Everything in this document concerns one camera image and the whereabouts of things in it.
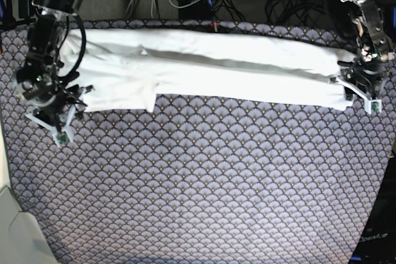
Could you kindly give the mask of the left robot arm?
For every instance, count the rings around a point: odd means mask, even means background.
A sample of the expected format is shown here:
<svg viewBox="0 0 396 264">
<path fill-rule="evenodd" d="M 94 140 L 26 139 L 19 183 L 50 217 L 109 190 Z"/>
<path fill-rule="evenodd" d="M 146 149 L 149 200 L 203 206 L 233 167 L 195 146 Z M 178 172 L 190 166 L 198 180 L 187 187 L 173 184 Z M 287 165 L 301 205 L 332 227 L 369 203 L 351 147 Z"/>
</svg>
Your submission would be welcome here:
<svg viewBox="0 0 396 264">
<path fill-rule="evenodd" d="M 349 4 L 348 13 L 354 24 L 355 41 L 358 48 L 357 58 L 349 64 L 347 80 L 349 84 L 357 85 L 356 92 L 370 100 L 379 99 L 384 74 L 381 64 L 394 58 L 394 45 L 385 32 L 384 17 L 375 0 L 340 0 Z"/>
</svg>

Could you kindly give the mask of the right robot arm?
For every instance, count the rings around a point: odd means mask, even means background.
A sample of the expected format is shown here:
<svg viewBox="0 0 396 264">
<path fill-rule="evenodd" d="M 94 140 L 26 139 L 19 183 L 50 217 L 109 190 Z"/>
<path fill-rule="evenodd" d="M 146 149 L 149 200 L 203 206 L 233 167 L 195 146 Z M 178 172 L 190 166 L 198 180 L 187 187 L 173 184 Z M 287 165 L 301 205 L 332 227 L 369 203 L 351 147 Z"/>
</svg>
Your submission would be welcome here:
<svg viewBox="0 0 396 264">
<path fill-rule="evenodd" d="M 23 66 L 14 73 L 14 88 L 18 96 L 34 105 L 33 115 L 51 126 L 66 123 L 66 111 L 83 106 L 83 88 L 68 84 L 75 80 L 87 43 L 83 21 L 78 15 L 82 0 L 32 0 L 41 12 L 28 31 L 28 52 Z M 69 33 L 69 19 L 81 33 L 81 46 L 74 65 L 64 75 L 60 50 Z"/>
</svg>

